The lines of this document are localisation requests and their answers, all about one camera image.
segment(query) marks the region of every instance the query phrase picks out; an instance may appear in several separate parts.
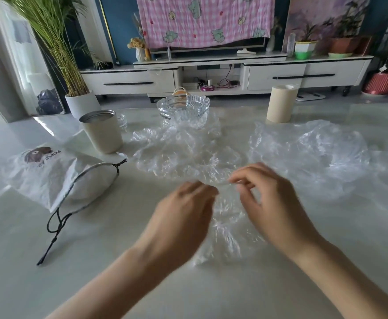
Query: white drawstring bag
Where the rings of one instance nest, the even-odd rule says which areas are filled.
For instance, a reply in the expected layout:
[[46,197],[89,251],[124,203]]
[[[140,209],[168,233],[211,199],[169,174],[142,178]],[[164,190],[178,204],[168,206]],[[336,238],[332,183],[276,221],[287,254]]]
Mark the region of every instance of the white drawstring bag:
[[[47,230],[55,233],[55,237],[37,265],[43,263],[68,218],[101,196],[116,180],[119,166],[125,162],[126,159],[118,164],[103,162],[93,156],[51,144],[9,158],[2,168],[5,181],[52,213]],[[66,213],[62,218],[60,211]],[[58,217],[57,230],[49,228],[54,215]]]

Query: glass bowl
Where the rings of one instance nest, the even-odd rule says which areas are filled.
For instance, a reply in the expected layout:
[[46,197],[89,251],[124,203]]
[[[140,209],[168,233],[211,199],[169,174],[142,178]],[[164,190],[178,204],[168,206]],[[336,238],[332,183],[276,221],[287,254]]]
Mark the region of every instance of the glass bowl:
[[210,106],[210,99],[199,95],[170,95],[157,102],[160,115],[172,119],[176,115],[184,121],[201,118]]

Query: plant tag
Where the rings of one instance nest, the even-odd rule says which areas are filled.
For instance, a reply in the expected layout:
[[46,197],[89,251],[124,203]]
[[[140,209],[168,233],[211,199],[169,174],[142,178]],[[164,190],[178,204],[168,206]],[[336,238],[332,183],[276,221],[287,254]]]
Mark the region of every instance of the plant tag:
[[380,73],[383,73],[385,70],[388,70],[386,64],[384,64],[383,67],[379,69]]

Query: pink gingham cloth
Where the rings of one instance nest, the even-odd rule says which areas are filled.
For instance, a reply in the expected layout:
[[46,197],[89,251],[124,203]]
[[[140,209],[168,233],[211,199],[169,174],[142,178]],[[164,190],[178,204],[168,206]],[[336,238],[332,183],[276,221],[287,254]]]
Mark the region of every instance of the pink gingham cloth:
[[275,0],[137,0],[148,48],[204,48],[269,37]]

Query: blue wall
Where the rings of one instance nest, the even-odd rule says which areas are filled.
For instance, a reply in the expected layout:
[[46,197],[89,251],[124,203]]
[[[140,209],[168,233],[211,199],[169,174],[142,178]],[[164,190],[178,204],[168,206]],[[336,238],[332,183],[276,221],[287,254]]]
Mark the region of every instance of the blue wall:
[[[101,0],[106,14],[114,48],[121,64],[131,64],[136,61],[135,50],[128,49],[130,38],[138,37],[138,31],[132,22],[133,12],[138,12],[136,0]],[[280,18],[283,26],[287,21],[290,0],[276,0],[275,15]],[[378,34],[381,38],[388,26],[388,0],[370,0],[370,8],[364,19],[362,34]],[[283,33],[276,38],[276,48],[281,49]]]

